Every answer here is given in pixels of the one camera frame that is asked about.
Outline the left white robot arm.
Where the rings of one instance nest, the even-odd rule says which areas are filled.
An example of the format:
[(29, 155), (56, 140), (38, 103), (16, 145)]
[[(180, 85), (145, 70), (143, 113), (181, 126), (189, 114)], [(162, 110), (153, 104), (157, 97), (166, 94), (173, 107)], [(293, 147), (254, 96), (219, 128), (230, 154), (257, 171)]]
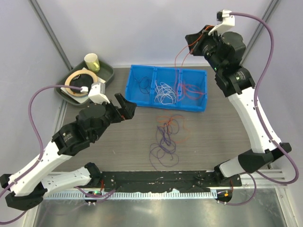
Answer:
[(75, 186), (95, 189), (100, 185), (101, 172), (93, 163), (56, 177), (50, 177), (49, 173), (95, 143), (111, 124), (133, 118), (136, 103), (127, 101), (120, 93), (116, 93), (115, 97), (120, 107), (106, 101), (89, 103), (74, 122), (62, 126), (53, 135), (41, 155), (17, 173), (1, 176), (1, 186), (10, 187), (10, 193), (5, 197), (8, 207), (26, 211), (61, 190)]

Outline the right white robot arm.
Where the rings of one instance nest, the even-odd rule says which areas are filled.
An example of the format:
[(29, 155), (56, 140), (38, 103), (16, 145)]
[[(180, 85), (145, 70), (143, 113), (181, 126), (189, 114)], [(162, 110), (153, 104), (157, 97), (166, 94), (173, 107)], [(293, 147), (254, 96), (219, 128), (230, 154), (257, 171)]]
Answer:
[(210, 33), (212, 26), (205, 26), (200, 32), (185, 36), (189, 53), (203, 56), (215, 72), (215, 81), (224, 96), (237, 111), (250, 140), (250, 150), (225, 161), (214, 168), (214, 182), (226, 186), (231, 177), (240, 173), (254, 173), (260, 168), (276, 161), (291, 152), (291, 145), (282, 142), (273, 132), (266, 134), (272, 127), (260, 104), (254, 103), (255, 82), (250, 72), (240, 62), (246, 45), (240, 34), (225, 32)]

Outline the dark green tray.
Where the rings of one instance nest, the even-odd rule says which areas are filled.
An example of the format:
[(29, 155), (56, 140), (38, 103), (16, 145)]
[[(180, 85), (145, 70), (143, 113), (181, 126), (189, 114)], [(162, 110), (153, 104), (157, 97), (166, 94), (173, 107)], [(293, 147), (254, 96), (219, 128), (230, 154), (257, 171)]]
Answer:
[[(100, 71), (96, 73), (96, 75), (100, 78), (102, 78), (103, 80), (105, 80), (105, 85), (106, 87), (113, 81), (114, 79), (114, 69), (108, 65), (106, 62), (103, 61), (99, 61), (100, 63)], [(71, 75), (73, 72), (77, 71), (77, 70), (82, 70), (82, 69), (87, 69), (87, 65), (85, 63), (85, 61), (82, 61), (81, 63), (79, 63), (77, 66), (75, 66), (71, 71), (69, 71), (69, 73), (61, 80), (59, 81), (57, 84), (58, 85), (64, 85), (67, 77), (69, 75)], [(62, 95), (61, 90), (59, 87), (56, 87), (55, 89), (55, 93), (62, 98), (64, 101), (66, 101), (67, 103), (76, 106), (76, 107), (83, 107), (88, 101), (86, 101), (83, 104), (75, 104), (74, 102), (71, 103), (70, 98), (66, 98), (65, 95)]]

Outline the white paper pad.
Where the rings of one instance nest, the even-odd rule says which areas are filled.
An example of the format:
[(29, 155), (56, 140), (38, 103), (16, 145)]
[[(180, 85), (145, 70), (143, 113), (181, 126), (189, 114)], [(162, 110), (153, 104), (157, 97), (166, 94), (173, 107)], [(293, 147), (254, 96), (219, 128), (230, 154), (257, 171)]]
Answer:
[[(73, 76), (71, 79), (68, 79), (69, 86), (70, 86), (71, 80), (74, 77), (76, 77), (76, 76)], [(106, 82), (105, 80), (103, 80), (100, 77), (96, 77), (96, 78), (97, 78), (97, 80), (96, 81), (93, 80), (94, 82), (102, 82), (102, 83)], [(79, 90), (76, 90), (76, 89), (70, 89), (71, 92), (68, 92), (67, 88), (65, 88), (65, 87), (61, 87), (60, 90), (61, 90), (62, 95), (65, 95), (66, 98), (70, 98), (71, 103), (74, 102), (75, 104), (83, 104), (89, 100), (88, 92), (81, 93)]]

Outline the black round disc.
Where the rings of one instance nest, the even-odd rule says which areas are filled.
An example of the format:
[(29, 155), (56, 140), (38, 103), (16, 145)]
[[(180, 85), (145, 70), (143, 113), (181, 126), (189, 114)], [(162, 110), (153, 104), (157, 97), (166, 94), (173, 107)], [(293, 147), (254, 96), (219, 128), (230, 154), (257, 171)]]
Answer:
[(88, 74), (80, 74), (74, 77), (71, 82), (70, 86), (73, 87), (87, 87), (88, 91), (91, 89), (91, 85), (93, 84), (93, 78)]

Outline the blue three-compartment bin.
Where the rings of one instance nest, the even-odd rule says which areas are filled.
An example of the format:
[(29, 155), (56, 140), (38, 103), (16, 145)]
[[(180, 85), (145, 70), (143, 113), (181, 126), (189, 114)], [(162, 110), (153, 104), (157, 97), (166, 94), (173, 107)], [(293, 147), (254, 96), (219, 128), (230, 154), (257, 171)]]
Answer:
[(207, 71), (132, 65), (125, 96), (140, 107), (203, 112)]

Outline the yellow-green mug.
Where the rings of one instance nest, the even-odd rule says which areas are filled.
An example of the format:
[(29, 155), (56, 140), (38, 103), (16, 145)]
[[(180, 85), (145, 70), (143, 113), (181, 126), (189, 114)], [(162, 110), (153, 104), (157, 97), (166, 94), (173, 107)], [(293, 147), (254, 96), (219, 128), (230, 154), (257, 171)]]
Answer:
[(92, 72), (99, 72), (100, 64), (98, 60), (98, 56), (95, 53), (88, 53), (84, 57), (84, 61), (88, 67), (88, 69)]

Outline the tan tape roll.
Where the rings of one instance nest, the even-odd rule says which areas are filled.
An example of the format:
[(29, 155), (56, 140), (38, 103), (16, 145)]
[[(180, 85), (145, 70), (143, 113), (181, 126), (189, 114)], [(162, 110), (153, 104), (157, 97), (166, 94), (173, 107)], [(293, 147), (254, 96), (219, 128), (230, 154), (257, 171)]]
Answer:
[[(88, 94), (90, 91), (91, 85), (98, 82), (97, 75), (86, 69), (77, 70), (69, 75), (65, 81), (65, 85), (68, 86), (66, 89), (67, 93), (71, 96), (82, 97)], [(77, 90), (70, 87), (86, 87), (83, 91)]]

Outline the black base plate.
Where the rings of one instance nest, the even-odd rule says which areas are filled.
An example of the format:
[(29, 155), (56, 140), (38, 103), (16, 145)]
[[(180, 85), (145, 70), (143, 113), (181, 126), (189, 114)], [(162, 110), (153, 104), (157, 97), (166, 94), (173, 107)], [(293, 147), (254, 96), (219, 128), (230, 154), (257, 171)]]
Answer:
[(220, 178), (214, 172), (196, 171), (107, 171), (101, 180), (106, 192), (164, 193), (176, 189), (181, 193), (210, 192), (211, 187), (240, 187), (239, 175)]

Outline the right corner aluminium post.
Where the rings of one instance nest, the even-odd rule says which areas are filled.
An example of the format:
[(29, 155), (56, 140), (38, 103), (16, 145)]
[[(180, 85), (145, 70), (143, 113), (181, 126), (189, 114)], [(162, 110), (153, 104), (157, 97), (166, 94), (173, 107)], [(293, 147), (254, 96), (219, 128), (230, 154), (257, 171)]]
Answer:
[[(266, 23), (269, 22), (270, 18), (273, 16), (273, 14), (276, 11), (277, 7), (279, 6), (280, 2), (281, 2), (281, 0), (271, 0), (269, 2), (269, 5), (267, 6), (265, 12), (263, 13), (263, 16), (261, 17)], [(256, 44), (257, 40), (261, 36), (263, 29), (264, 29), (264, 26), (259, 22), (258, 26), (254, 30), (252, 37), (250, 38), (250, 40), (247, 44), (246, 52), (242, 58), (242, 63), (244, 63), (246, 61), (253, 46)]]

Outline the corner aluminium post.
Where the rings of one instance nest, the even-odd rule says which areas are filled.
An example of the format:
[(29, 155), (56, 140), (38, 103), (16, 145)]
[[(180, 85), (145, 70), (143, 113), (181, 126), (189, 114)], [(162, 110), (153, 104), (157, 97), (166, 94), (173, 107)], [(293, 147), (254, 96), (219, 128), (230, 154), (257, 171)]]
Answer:
[(67, 67), (67, 69), (72, 70), (73, 67), (72, 67), (66, 53), (64, 52), (59, 40), (57, 39), (50, 23), (48, 22), (42, 8), (40, 7), (38, 1), (37, 0), (28, 0), (28, 2), (31, 5), (33, 11), (35, 12), (37, 18), (41, 22), (45, 32), (47, 33), (48, 37), (50, 38), (51, 42), (53, 43), (53, 45), (54, 45), (55, 49), (57, 50), (59, 56), (63, 60), (65, 66)]
[[(269, 22), (270, 18), (273, 16), (273, 14), (276, 11), (277, 7), (279, 6), (280, 2), (281, 2), (281, 0), (271, 0), (269, 2), (269, 5), (267, 6), (265, 12), (263, 13), (263, 16), (261, 17), (266, 23)], [(264, 29), (264, 26), (259, 22), (258, 26), (254, 30), (252, 37), (250, 38), (250, 40), (247, 44), (246, 52), (242, 58), (242, 63), (244, 63), (246, 61), (253, 46), (256, 44), (257, 40), (261, 36), (263, 29)]]

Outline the left corner aluminium post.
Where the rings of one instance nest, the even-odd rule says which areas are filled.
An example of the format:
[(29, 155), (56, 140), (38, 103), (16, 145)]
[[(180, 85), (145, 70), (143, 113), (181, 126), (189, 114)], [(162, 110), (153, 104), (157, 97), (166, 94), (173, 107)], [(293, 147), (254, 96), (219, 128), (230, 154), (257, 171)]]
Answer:
[(28, 2), (31, 5), (33, 11), (35, 12), (37, 18), (41, 22), (45, 32), (47, 33), (48, 37), (50, 38), (51, 42), (53, 43), (53, 45), (54, 45), (55, 49), (57, 50), (59, 56), (63, 60), (65, 66), (67, 67), (67, 69), (72, 70), (73, 67), (72, 67), (66, 53), (64, 52), (59, 40), (57, 39), (50, 23), (48, 22), (42, 8), (40, 7), (38, 1), (37, 0), (28, 0)]

